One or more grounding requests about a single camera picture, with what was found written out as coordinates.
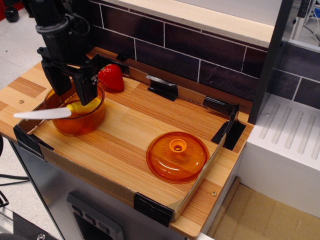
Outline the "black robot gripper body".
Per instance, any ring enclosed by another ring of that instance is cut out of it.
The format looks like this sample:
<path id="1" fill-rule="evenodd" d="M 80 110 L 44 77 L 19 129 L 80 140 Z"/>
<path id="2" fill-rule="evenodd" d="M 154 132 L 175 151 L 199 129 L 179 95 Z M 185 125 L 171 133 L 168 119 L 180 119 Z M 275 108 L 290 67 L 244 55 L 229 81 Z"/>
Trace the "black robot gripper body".
<path id="1" fill-rule="evenodd" d="M 37 51 L 42 61 L 59 67 L 70 80 L 75 74 L 84 74 L 96 83 L 97 68 L 86 56 L 91 26 L 85 18 L 73 12 L 72 1 L 24 0 L 22 3 L 44 40 L 45 47 Z"/>

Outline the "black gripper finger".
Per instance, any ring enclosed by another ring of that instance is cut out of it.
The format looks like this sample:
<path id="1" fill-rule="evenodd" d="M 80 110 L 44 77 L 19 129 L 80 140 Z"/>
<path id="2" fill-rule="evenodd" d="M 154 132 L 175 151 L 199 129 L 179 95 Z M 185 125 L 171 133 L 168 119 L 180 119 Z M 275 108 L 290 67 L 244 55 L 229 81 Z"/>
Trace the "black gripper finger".
<path id="1" fill-rule="evenodd" d="M 52 89 L 58 96 L 62 96 L 72 88 L 70 77 L 63 74 L 58 66 L 46 61 L 42 61 L 41 66 Z"/>
<path id="2" fill-rule="evenodd" d="M 98 96 L 98 87 L 90 78 L 82 73 L 76 73 L 72 77 L 75 90 L 83 106 L 88 105 Z"/>

